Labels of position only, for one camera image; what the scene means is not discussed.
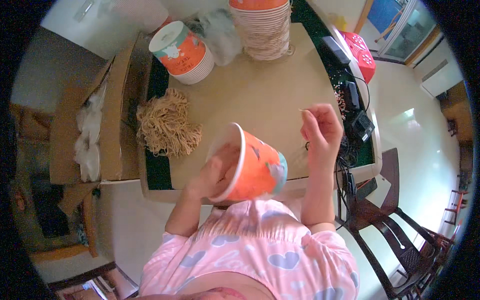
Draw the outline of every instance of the cardboard box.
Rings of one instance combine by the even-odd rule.
[[[51,183],[81,182],[80,166],[73,160],[73,145],[80,135],[76,114],[108,72],[99,140],[100,178],[102,182],[139,178],[135,111],[139,99],[146,93],[151,57],[148,41],[139,35],[105,65],[87,88],[73,85],[65,88],[50,134]]]

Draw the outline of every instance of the string bundle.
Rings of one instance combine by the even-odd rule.
[[[154,156],[189,155],[202,140],[202,125],[187,120],[189,104],[184,93],[169,88],[137,109],[141,139]]]

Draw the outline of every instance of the stool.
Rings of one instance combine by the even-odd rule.
[[[459,192],[459,191],[455,191],[455,190],[452,190],[452,192],[455,193],[455,197],[457,197],[459,195],[458,203],[453,204],[454,206],[456,206],[455,209],[446,208],[445,211],[454,213],[455,217],[454,217],[453,221],[445,220],[444,222],[448,223],[448,224],[456,225],[456,217],[458,216],[458,213],[460,212],[460,209],[467,207],[466,205],[462,204],[462,200],[463,200],[463,195],[468,194],[468,192]]]

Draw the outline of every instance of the plastic bag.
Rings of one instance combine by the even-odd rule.
[[[199,25],[202,32],[199,32],[198,27],[194,32],[197,32],[209,47],[217,66],[228,65],[241,53],[241,40],[235,31],[229,11],[220,8],[199,15]]]

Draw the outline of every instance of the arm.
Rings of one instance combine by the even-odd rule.
[[[225,145],[215,153],[200,174],[187,183],[168,217],[165,231],[189,237],[198,229],[202,198],[223,192],[229,181],[225,173],[238,160],[238,148]]]
[[[301,133],[310,142],[309,177],[300,219],[311,233],[335,231],[332,199],[336,156],[343,129],[329,104],[317,104],[302,111]]]
[[[202,198],[189,185],[183,189],[170,216],[165,231],[189,237],[198,229]]]

